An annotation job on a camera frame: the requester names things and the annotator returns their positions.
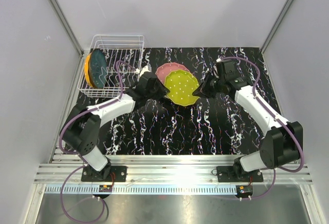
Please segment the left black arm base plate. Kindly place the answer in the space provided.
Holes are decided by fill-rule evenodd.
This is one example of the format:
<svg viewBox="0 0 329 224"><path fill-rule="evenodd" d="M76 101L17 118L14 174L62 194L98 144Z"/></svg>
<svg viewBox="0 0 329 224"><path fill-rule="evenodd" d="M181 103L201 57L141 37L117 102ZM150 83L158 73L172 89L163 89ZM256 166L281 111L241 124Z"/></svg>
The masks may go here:
<svg viewBox="0 0 329 224"><path fill-rule="evenodd" d="M106 166L101 171L94 170L91 166L83 169L82 182L126 182L127 166Z"/></svg>

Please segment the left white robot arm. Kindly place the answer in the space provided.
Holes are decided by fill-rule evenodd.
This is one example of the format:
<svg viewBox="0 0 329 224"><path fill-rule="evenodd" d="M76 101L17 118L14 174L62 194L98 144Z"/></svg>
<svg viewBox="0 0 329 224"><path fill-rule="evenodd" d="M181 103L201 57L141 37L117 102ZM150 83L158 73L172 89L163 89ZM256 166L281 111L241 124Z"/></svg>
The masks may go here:
<svg viewBox="0 0 329 224"><path fill-rule="evenodd" d="M97 146L100 128L118 116L140 109L148 100L159 100L169 92L156 74L147 71L118 97L93 106L74 106L62 127L60 142L64 141L78 153L92 177L106 181L114 174L110 159Z"/></svg>

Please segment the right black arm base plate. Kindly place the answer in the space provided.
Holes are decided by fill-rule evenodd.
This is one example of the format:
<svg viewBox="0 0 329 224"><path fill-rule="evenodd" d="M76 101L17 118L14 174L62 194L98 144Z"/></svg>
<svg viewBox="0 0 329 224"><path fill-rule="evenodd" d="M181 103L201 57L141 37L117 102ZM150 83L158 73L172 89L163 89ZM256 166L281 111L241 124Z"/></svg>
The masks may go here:
<svg viewBox="0 0 329 224"><path fill-rule="evenodd" d="M263 182L263 174L259 171L245 172L235 166L217 166L215 176L218 182Z"/></svg>

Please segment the teal glazed plate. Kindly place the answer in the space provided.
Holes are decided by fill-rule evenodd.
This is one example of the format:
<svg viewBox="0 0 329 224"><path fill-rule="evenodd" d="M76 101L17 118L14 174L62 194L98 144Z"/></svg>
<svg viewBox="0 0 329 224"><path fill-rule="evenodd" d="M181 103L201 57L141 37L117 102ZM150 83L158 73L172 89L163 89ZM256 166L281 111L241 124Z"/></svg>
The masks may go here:
<svg viewBox="0 0 329 224"><path fill-rule="evenodd" d="M106 84L107 63L101 49L94 49L89 59L89 78L96 89L103 89Z"/></svg>

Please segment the green polka dot plate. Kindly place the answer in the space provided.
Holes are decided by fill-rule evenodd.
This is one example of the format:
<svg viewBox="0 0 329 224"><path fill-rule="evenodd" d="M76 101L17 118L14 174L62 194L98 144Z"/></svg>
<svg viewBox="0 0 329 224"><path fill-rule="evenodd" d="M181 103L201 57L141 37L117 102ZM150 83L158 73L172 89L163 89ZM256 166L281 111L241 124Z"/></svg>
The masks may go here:
<svg viewBox="0 0 329 224"><path fill-rule="evenodd" d="M170 91L167 97L177 105L190 106L199 99L193 95L193 92L199 87L198 80L188 71L170 72L165 78L164 86Z"/></svg>

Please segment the pink polka dot plate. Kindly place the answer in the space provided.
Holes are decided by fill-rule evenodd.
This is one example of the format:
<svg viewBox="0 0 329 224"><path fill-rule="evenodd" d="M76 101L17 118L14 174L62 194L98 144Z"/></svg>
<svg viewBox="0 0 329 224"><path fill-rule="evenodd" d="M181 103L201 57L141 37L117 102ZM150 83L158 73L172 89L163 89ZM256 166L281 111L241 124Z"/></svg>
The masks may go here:
<svg viewBox="0 0 329 224"><path fill-rule="evenodd" d="M165 83L165 79L166 77L172 72L172 71L176 71L176 70L183 70L183 71L187 71L189 72L189 69L186 68L184 65L182 64L178 64L178 63L165 63L161 66L159 66L155 72L155 74L157 75L158 79L160 80L160 82L162 84Z"/></svg>

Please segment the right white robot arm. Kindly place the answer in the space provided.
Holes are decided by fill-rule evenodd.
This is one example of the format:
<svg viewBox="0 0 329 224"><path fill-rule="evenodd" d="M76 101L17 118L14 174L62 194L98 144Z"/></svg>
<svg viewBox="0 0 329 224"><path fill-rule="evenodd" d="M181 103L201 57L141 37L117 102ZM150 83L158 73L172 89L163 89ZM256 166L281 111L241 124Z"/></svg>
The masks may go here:
<svg viewBox="0 0 329 224"><path fill-rule="evenodd" d="M304 166L303 127L295 121L289 122L276 112L257 92L256 83L251 83L237 71L234 57L227 57L215 63L207 72L201 85L193 95L201 98L215 98L223 93L245 109L260 127L264 139L257 152L234 160L233 176L245 181L259 170L280 168L295 160L300 165L294 170L299 172Z"/></svg>

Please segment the orange polka dot plate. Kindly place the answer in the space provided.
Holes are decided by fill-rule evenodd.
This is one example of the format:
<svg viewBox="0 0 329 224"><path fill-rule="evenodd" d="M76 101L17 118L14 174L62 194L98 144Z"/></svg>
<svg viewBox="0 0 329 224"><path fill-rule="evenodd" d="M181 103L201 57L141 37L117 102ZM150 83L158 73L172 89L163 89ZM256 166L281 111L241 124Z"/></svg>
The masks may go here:
<svg viewBox="0 0 329 224"><path fill-rule="evenodd" d="M90 78L90 73L89 73L89 62L90 62L90 58L91 58L91 53L87 55L86 60L85 60L85 63L84 63L84 77L85 77L85 80L86 80L87 84L91 88L96 88L94 82Z"/></svg>

